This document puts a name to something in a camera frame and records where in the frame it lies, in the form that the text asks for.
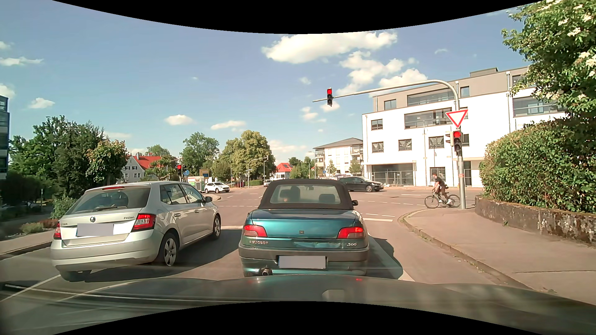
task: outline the curb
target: curb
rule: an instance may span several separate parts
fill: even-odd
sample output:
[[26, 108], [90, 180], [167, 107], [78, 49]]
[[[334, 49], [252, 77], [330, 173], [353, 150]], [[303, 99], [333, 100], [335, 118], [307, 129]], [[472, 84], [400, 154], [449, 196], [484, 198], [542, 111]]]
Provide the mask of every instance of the curb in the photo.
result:
[[517, 287], [519, 289], [526, 289], [526, 290], [531, 290], [531, 291], [536, 291], [535, 289], [509, 277], [508, 275], [502, 273], [501, 271], [498, 271], [497, 269], [475, 259], [472, 258], [471, 256], [465, 254], [464, 252], [456, 249], [456, 247], [444, 243], [440, 240], [438, 240], [435, 237], [432, 237], [430, 235], [428, 235], [426, 232], [414, 227], [413, 225], [411, 225], [406, 219], [409, 218], [410, 216], [416, 214], [416, 213], [420, 213], [426, 210], [432, 210], [432, 209], [421, 209], [421, 210], [415, 210], [413, 212], [409, 212], [406, 213], [402, 216], [400, 216], [398, 218], [398, 222], [404, 226], [406, 226], [409, 230], [411, 230], [412, 232], [418, 234], [420, 237], [427, 239], [428, 241], [430, 241], [431, 243], [439, 246], [441, 249], [443, 250], [447, 250], [449, 252], [451, 252], [453, 255], [455, 255], [456, 257], [459, 257], [461, 259], [464, 259], [466, 262], [468, 262], [469, 264], [477, 267], [479, 270], [486, 272], [490, 275], [492, 275], [493, 277], [497, 278], [499, 281], [503, 282], [506, 285], [510, 285], [510, 286], [514, 286]]

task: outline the rear window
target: rear window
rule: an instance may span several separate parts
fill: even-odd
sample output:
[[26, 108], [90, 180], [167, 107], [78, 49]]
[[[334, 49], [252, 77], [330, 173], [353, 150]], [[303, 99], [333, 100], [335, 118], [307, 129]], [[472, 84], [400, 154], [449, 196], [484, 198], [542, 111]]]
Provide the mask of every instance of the rear window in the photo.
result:
[[148, 186], [128, 186], [112, 190], [90, 191], [83, 194], [66, 212], [66, 215], [124, 208], [143, 208], [147, 205], [150, 191], [151, 187]]
[[337, 188], [333, 185], [288, 184], [275, 187], [272, 204], [340, 204]]

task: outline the traffic light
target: traffic light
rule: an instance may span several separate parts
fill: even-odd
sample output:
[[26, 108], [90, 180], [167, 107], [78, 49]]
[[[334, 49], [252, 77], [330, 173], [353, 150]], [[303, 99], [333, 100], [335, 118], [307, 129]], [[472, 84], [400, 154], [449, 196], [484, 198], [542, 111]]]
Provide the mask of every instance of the traffic light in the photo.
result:
[[461, 132], [454, 131], [454, 132], [452, 132], [452, 134], [453, 134], [453, 142], [452, 142], [453, 149], [457, 153], [457, 156], [461, 156]]
[[327, 104], [333, 105], [333, 90], [330, 87], [327, 89]]

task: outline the silver hatchback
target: silver hatchback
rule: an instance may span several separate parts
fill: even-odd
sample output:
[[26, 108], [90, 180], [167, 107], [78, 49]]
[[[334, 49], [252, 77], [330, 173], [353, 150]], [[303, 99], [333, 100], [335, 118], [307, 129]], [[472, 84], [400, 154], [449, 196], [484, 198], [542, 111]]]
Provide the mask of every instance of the silver hatchback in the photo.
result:
[[80, 281], [95, 269], [172, 266], [179, 250], [220, 233], [218, 207], [192, 185], [136, 182], [85, 191], [60, 218], [50, 254], [65, 280]]

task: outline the man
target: man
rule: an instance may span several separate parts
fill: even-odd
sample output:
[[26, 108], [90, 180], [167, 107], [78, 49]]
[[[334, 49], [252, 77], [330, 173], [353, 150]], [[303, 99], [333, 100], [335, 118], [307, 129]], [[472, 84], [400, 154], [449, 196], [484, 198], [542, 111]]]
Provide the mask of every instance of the man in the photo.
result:
[[[446, 185], [445, 182], [437, 175], [437, 173], [433, 172], [433, 179], [434, 179], [434, 187], [433, 187], [433, 191], [437, 194], [441, 194], [442, 196], [445, 197], [445, 199], [447, 199], [447, 193], [445, 192], [446, 190]], [[447, 199], [447, 204], [451, 204], [451, 199]]]

